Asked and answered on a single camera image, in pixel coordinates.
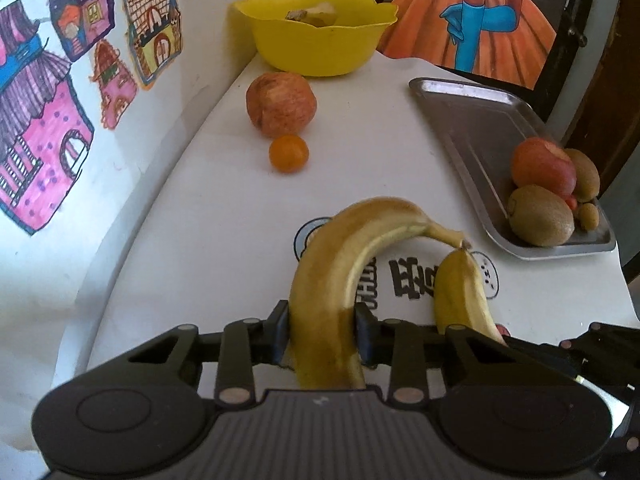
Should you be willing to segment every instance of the tangerine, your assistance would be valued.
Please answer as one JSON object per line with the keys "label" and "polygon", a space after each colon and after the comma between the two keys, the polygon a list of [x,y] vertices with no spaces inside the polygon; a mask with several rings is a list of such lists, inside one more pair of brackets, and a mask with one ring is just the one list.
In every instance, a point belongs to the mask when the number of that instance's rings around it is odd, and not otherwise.
{"label": "tangerine", "polygon": [[281,173],[295,173],[309,160],[309,148],[301,137],[284,135],[269,146],[269,160]]}

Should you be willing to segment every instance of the metal tray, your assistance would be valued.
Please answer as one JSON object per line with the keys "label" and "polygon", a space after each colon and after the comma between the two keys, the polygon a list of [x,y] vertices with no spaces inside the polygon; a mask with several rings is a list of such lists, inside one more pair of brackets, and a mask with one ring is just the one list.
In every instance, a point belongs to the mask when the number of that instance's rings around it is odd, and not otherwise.
{"label": "metal tray", "polygon": [[600,205],[600,225],[576,228],[569,241],[533,247],[509,226],[506,204],[515,184],[511,154],[526,137],[547,137],[545,125],[524,101],[502,90],[473,83],[418,78],[409,83],[429,124],[449,152],[487,234],[523,260],[543,260],[612,251],[616,237]]}

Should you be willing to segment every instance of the kiwi fruit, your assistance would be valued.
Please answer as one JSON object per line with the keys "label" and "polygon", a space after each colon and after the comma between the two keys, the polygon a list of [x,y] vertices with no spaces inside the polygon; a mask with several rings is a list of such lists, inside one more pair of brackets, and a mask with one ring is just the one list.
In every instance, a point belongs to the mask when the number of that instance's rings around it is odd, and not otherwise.
{"label": "kiwi fruit", "polygon": [[537,247],[564,244],[574,233],[574,215],[558,195],[536,185],[516,189],[507,203],[515,235]]}
{"label": "kiwi fruit", "polygon": [[600,224],[600,213],[595,204],[582,204],[578,208],[578,220],[585,231],[595,231]]}
{"label": "kiwi fruit", "polygon": [[574,196],[578,202],[593,200],[600,192],[600,175],[591,159],[579,150],[567,148],[564,152],[569,155],[575,166]]}

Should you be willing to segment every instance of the banana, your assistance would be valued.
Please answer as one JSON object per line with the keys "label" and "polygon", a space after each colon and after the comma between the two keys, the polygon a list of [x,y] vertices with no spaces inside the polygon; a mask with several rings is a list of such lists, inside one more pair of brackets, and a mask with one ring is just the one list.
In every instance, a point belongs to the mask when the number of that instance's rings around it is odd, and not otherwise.
{"label": "banana", "polygon": [[441,334],[451,324],[462,324],[500,344],[506,344],[486,304],[478,264],[468,251],[453,251],[438,267],[433,287],[433,306]]}
{"label": "banana", "polygon": [[315,7],[302,10],[290,10],[285,20],[303,22],[314,27],[328,27],[338,19],[335,7],[329,2],[320,2]]}
{"label": "banana", "polygon": [[353,304],[367,262],[387,246],[429,237],[454,248],[464,234],[400,198],[372,198],[334,216],[300,258],[289,295],[290,354],[304,389],[364,388],[353,335]]}

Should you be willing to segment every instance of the yellow bowl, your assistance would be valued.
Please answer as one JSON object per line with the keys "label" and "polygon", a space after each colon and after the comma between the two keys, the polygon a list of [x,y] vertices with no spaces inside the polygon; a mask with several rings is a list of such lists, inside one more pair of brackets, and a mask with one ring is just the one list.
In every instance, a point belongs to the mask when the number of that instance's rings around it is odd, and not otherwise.
{"label": "yellow bowl", "polygon": [[[335,7],[335,25],[318,28],[284,19],[290,10],[321,2]],[[250,19],[255,45],[268,63],[306,76],[347,74],[364,65],[398,12],[395,4],[375,0],[241,0],[234,5]]]}

